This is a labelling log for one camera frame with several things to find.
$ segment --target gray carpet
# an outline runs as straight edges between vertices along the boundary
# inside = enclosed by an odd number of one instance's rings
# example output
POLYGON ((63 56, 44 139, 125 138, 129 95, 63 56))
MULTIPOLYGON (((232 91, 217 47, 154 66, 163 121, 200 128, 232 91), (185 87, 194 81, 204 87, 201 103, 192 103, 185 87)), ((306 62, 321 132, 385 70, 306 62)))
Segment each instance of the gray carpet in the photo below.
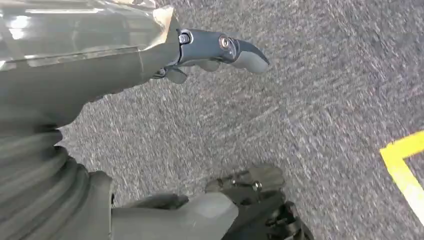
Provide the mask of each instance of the gray carpet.
MULTIPOLYGON (((210 176, 266 162, 284 169, 317 240, 424 239, 379 154, 424 130, 422 0, 173 4, 183 26, 236 33, 272 68, 190 69, 183 85, 156 80, 87 105, 63 144, 115 178, 119 204, 195 195, 210 176)), ((408 164, 423 183, 424 156, 408 164)))

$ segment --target bolt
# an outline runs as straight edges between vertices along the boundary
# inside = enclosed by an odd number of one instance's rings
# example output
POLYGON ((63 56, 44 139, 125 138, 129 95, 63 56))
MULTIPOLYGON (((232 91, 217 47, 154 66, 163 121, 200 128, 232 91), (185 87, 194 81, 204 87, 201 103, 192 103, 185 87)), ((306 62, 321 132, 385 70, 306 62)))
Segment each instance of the bolt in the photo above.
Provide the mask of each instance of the bolt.
POLYGON ((230 41, 229 41, 228 37, 221 36, 219 38, 219 45, 221 46, 221 48, 227 49, 230 46, 230 41))
POLYGON ((190 42, 190 36, 186 33, 183 33, 178 36, 179 44, 188 44, 190 42))

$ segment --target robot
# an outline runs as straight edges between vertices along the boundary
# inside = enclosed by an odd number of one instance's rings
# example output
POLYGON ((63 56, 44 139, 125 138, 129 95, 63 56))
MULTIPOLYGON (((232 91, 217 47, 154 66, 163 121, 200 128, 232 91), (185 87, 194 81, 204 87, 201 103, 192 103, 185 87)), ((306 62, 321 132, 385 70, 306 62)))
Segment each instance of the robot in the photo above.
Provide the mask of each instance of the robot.
POLYGON ((220 64, 269 61, 222 32, 182 28, 171 6, 113 0, 0 2, 0 240, 313 240, 281 192, 279 168, 214 179, 205 193, 113 207, 113 180, 56 144, 58 128, 104 95, 220 64))

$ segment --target yellow floor marking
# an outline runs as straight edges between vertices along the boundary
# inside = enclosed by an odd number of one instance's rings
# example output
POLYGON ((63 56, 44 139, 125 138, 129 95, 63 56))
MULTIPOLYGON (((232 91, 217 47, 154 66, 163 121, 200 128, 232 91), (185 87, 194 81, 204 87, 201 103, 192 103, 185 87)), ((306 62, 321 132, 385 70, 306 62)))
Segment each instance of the yellow floor marking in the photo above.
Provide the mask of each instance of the yellow floor marking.
POLYGON ((424 151, 424 131, 389 143, 380 149, 389 174, 424 226, 424 189, 404 160, 422 151, 424 151))

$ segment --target transparent plastic cover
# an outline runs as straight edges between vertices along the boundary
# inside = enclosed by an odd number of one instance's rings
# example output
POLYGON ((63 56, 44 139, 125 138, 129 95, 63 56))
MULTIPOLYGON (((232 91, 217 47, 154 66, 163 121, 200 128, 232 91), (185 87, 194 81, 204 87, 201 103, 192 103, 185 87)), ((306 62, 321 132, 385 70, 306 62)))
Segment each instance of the transparent plastic cover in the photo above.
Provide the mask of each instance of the transparent plastic cover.
POLYGON ((143 51, 167 40, 173 14, 154 0, 2 0, 0 71, 143 51))

